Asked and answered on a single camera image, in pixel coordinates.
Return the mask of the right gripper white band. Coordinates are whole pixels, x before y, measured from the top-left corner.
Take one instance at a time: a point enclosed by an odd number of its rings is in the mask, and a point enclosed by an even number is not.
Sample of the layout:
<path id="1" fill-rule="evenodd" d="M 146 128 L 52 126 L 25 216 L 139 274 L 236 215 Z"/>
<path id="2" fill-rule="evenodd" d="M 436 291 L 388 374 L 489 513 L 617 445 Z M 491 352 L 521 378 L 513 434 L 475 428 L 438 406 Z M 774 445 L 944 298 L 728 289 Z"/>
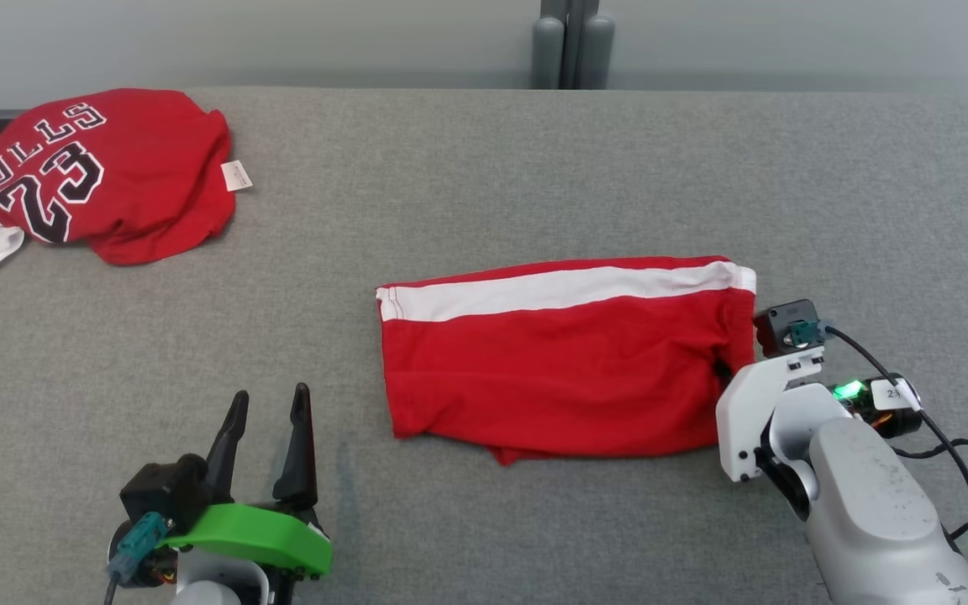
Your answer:
<path id="1" fill-rule="evenodd" d="M 734 376 L 726 360 L 713 371 L 728 386 L 716 403 L 721 464 L 734 481 L 780 476 L 817 485 L 810 445 L 819 429 L 838 418 L 860 420 L 814 377 L 823 369 L 823 347 L 756 361 Z"/>

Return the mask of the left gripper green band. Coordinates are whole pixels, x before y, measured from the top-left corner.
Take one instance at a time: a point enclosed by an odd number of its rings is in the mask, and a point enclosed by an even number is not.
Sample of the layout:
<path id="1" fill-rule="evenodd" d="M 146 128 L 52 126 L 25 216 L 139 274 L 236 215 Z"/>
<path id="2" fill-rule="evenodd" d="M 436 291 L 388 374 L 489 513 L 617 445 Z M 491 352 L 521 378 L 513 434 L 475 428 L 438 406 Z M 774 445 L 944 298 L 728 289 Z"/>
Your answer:
<path id="1" fill-rule="evenodd" d="M 111 541 L 110 576 L 122 588 L 203 581 L 229 589 L 289 589 L 317 581 L 333 566 L 333 544 L 312 521 L 274 509 L 229 504 L 239 440 L 245 435 L 250 395 L 238 391 L 208 452 L 205 491 L 211 504 L 188 531 L 169 514 L 145 512 Z M 297 383 L 291 441 L 272 496 L 295 510 L 318 502 L 311 392 Z"/>

